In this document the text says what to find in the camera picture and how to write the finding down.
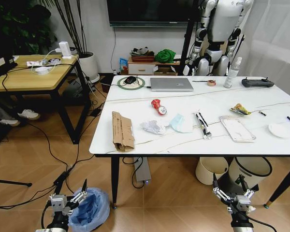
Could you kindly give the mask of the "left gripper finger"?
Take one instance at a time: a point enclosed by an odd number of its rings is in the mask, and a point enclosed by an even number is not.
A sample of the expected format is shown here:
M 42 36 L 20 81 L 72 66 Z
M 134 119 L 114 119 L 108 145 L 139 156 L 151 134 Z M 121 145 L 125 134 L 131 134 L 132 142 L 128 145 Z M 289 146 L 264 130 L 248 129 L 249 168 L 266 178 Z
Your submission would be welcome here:
M 54 188 L 54 192 L 49 195 L 49 200 L 51 201 L 58 194 L 59 194 L 59 185 L 56 185 L 56 187 Z
M 85 179 L 81 191 L 76 196 L 74 196 L 70 200 L 70 202 L 80 204 L 86 199 L 86 197 L 87 197 L 87 179 Z

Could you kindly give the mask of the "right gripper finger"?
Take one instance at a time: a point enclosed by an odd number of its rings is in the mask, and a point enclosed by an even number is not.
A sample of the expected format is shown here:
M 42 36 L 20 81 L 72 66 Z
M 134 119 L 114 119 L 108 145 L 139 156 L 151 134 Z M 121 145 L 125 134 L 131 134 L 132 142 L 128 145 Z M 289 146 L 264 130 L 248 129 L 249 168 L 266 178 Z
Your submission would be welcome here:
M 254 194 L 254 191 L 249 189 L 248 184 L 244 180 L 244 178 L 245 177 L 243 175 L 240 175 L 240 183 L 241 183 L 242 189 L 244 191 L 244 195 L 250 199 L 252 197 L 252 195 Z
M 228 201 L 230 199 L 230 197 L 224 193 L 218 186 L 218 180 L 216 177 L 216 174 L 213 173 L 213 193 L 220 199 L 223 201 Z

